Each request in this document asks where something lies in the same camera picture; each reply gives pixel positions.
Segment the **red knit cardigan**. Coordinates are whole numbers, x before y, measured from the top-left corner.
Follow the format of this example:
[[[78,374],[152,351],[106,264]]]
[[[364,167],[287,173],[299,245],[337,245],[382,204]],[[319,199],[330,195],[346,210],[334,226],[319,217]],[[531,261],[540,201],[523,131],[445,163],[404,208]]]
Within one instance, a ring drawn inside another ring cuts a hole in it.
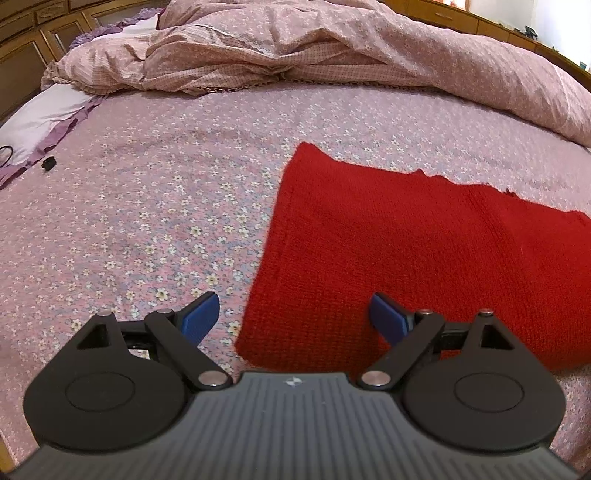
[[[547,368],[585,365],[590,220],[301,144],[281,178],[236,351],[270,370],[358,374],[389,347],[369,320],[377,293],[455,322],[489,308]]]

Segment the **pink floral bed sheet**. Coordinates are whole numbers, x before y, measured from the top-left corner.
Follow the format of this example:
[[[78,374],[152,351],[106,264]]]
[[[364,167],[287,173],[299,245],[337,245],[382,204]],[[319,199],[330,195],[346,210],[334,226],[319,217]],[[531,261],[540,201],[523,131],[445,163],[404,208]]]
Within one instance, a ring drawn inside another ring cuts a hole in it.
[[[242,312],[298,144],[387,170],[484,183],[590,209],[590,154],[515,117],[423,90],[280,83],[200,98],[107,98],[1,193],[1,438],[36,447],[22,411],[44,365],[97,311],[140,320],[212,290],[204,352],[231,374]]]

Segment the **small black clip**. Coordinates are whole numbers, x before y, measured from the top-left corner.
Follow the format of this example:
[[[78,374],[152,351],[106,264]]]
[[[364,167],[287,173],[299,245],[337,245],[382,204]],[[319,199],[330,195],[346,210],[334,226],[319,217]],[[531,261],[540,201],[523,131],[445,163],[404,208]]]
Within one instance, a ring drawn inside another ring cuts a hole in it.
[[[45,158],[42,162],[42,168],[45,172],[51,171],[56,166],[56,159],[54,156]]]

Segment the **white purple frilled pillow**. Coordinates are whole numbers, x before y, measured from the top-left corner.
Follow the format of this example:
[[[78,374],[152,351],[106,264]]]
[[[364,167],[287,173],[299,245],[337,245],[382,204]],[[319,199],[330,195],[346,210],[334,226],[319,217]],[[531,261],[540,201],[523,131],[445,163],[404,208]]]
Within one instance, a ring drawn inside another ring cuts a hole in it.
[[[126,37],[156,28],[157,14],[163,8],[143,8],[117,23],[78,35],[68,51],[102,36]],[[70,85],[43,87],[5,121],[1,120],[1,187],[47,157],[48,152],[79,123],[102,99]]]

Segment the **pink floral duvet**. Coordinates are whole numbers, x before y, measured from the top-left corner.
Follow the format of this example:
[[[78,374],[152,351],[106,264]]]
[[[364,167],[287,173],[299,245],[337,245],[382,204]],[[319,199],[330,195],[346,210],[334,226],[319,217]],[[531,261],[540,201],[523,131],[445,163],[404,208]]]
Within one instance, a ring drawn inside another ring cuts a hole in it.
[[[432,87],[590,143],[590,94],[566,72],[377,1],[173,1],[153,32],[76,47],[46,67],[41,84],[195,96],[281,79]]]

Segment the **wooden headboard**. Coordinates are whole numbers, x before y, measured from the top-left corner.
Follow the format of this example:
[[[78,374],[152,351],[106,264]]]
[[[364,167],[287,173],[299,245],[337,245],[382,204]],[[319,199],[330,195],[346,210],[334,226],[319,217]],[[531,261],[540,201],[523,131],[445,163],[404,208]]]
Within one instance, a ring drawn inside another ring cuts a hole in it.
[[[47,66],[80,34],[165,1],[4,0],[1,2],[1,120],[40,91]]]

